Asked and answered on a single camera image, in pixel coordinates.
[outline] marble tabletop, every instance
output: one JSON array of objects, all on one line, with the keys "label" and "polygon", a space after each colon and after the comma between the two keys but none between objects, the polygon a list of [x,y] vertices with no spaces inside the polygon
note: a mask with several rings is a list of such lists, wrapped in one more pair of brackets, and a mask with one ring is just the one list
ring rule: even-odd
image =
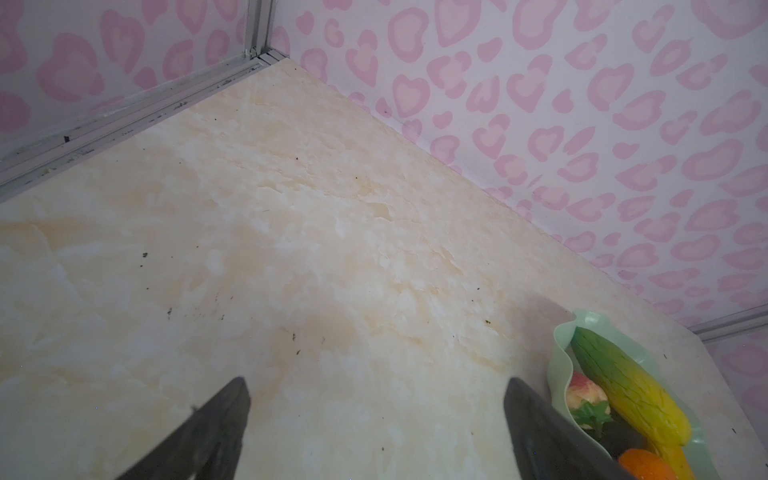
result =
[{"label": "marble tabletop", "polygon": [[113,478],[234,376],[237,478],[519,478],[579,307],[768,477],[696,336],[290,60],[0,204],[0,271],[3,478]]}]

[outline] toy orange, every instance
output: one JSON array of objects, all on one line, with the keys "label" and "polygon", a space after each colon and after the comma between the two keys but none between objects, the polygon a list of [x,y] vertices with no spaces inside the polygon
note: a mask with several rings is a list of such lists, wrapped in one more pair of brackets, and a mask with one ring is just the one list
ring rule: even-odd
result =
[{"label": "toy orange", "polygon": [[639,480],[677,480],[672,467],[648,450],[629,449],[619,457],[619,464]]}]

